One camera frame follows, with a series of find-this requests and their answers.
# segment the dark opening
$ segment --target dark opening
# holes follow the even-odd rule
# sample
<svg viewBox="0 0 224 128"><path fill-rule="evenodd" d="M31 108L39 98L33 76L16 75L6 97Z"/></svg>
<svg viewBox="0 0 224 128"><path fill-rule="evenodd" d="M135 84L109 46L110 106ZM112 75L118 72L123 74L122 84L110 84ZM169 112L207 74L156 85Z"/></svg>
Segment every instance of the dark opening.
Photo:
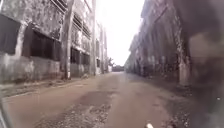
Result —
<svg viewBox="0 0 224 128"><path fill-rule="evenodd" d="M71 48L71 63L80 64L80 52L75 48Z"/></svg>
<svg viewBox="0 0 224 128"><path fill-rule="evenodd" d="M100 42L96 41L96 56L100 57Z"/></svg>
<svg viewBox="0 0 224 128"><path fill-rule="evenodd" d="M97 67L100 67L100 60L99 59L96 59L96 65L97 65Z"/></svg>
<svg viewBox="0 0 224 128"><path fill-rule="evenodd" d="M33 30L30 56L60 61L60 42Z"/></svg>
<svg viewBox="0 0 224 128"><path fill-rule="evenodd" d="M15 54L20 23L0 14L0 51Z"/></svg>
<svg viewBox="0 0 224 128"><path fill-rule="evenodd" d="M82 64L89 65L90 64L90 56L86 53L82 53Z"/></svg>

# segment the overcast sky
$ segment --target overcast sky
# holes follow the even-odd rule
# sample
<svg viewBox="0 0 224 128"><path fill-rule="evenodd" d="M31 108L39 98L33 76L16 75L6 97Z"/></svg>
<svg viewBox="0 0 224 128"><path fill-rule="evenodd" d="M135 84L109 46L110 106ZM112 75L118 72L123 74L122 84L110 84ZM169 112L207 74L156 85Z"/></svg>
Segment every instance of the overcast sky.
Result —
<svg viewBox="0 0 224 128"><path fill-rule="evenodd" d="M123 65L129 46L140 26L144 0L97 0L97 20L107 31L108 56Z"/></svg>

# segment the building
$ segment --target building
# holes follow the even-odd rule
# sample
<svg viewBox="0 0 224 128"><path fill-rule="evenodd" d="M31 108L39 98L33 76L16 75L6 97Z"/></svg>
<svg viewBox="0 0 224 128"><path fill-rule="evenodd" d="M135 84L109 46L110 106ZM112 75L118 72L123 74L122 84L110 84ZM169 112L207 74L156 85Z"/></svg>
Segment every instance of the building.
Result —
<svg viewBox="0 0 224 128"><path fill-rule="evenodd" d="M95 0L1 0L0 81L70 78L95 74L96 65L106 67L106 32L102 25L95 31L95 4ZM96 42L104 51L98 59Z"/></svg>
<svg viewBox="0 0 224 128"><path fill-rule="evenodd" d="M126 70L173 75L183 85L221 82L223 6L219 0L145 0Z"/></svg>

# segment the broken window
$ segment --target broken window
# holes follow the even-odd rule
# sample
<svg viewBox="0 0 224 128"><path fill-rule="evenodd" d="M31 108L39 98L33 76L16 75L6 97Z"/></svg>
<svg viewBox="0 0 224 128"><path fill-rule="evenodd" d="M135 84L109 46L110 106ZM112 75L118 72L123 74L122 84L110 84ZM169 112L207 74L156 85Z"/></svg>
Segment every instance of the broken window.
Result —
<svg viewBox="0 0 224 128"><path fill-rule="evenodd" d="M82 53L82 64L89 65L90 64L90 56L86 53Z"/></svg>
<svg viewBox="0 0 224 128"><path fill-rule="evenodd" d="M71 48L71 63L80 64L80 52L75 48Z"/></svg>
<svg viewBox="0 0 224 128"><path fill-rule="evenodd" d="M15 54L20 23L0 14L0 51Z"/></svg>
<svg viewBox="0 0 224 128"><path fill-rule="evenodd" d="M90 30L87 27L87 25L83 22L83 20L80 18L80 16L75 13L74 14L74 19L73 19L73 23L76 26L76 28L78 30L82 30L82 33L88 38L90 39L91 35L90 35Z"/></svg>
<svg viewBox="0 0 224 128"><path fill-rule="evenodd" d="M100 57L100 42L96 41L96 56Z"/></svg>
<svg viewBox="0 0 224 128"><path fill-rule="evenodd" d="M30 56L59 61L60 42L33 30L33 38L30 44Z"/></svg>
<svg viewBox="0 0 224 128"><path fill-rule="evenodd" d="M51 2L60 10L60 12L66 12L68 5L65 0L51 0Z"/></svg>
<svg viewBox="0 0 224 128"><path fill-rule="evenodd" d="M96 59L96 66L100 67L100 60L99 59Z"/></svg>

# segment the road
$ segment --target road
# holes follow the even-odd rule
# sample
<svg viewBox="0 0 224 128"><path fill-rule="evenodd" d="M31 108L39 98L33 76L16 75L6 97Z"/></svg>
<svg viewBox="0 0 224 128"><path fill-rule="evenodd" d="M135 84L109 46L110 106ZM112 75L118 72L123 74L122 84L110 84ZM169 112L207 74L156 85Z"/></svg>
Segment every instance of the road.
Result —
<svg viewBox="0 0 224 128"><path fill-rule="evenodd" d="M15 128L144 128L147 123L164 128L179 119L188 125L182 117L187 113L175 113L192 102L166 87L110 73L7 97L4 103Z"/></svg>

